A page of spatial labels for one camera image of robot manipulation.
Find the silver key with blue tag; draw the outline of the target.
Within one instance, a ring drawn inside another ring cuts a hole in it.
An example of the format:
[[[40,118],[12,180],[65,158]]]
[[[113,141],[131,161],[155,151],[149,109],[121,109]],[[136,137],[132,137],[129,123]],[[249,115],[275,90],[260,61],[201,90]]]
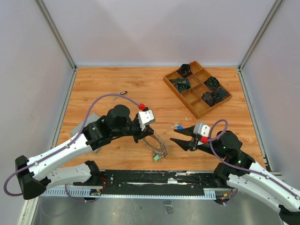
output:
[[[179,123],[175,123],[171,128],[172,129],[183,129],[184,127]]]

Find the large metal keyring disc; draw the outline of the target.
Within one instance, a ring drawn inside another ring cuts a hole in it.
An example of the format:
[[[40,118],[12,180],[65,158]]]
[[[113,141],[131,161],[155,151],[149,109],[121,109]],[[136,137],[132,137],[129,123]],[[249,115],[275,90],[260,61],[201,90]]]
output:
[[[157,134],[142,139],[142,143],[153,153],[153,161],[157,162],[168,155],[165,141]]]

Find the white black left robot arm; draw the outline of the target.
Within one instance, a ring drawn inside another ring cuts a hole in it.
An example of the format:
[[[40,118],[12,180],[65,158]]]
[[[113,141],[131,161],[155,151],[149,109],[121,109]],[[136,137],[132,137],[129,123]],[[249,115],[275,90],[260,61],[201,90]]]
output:
[[[35,157],[19,156],[15,160],[15,167],[21,195],[25,200],[30,200],[59,185],[74,182],[92,186],[98,184],[101,172],[94,161],[66,168],[61,168],[61,165],[82,154],[96,152],[114,139],[124,136],[132,136],[137,143],[154,134],[150,127],[154,122],[155,116],[148,108],[139,111],[132,120],[129,108],[117,105],[107,115],[89,123],[82,131],[55,148]]]

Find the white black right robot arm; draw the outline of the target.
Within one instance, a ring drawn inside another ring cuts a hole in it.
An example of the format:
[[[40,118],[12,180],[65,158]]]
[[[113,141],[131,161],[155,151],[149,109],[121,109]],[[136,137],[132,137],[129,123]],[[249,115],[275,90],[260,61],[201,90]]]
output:
[[[272,208],[288,225],[300,223],[299,190],[278,179],[243,152],[242,142],[232,131],[219,131],[212,137],[211,127],[196,123],[176,132],[191,137],[190,141],[171,138],[184,151],[201,150],[220,160],[212,175],[215,186],[245,192]]]

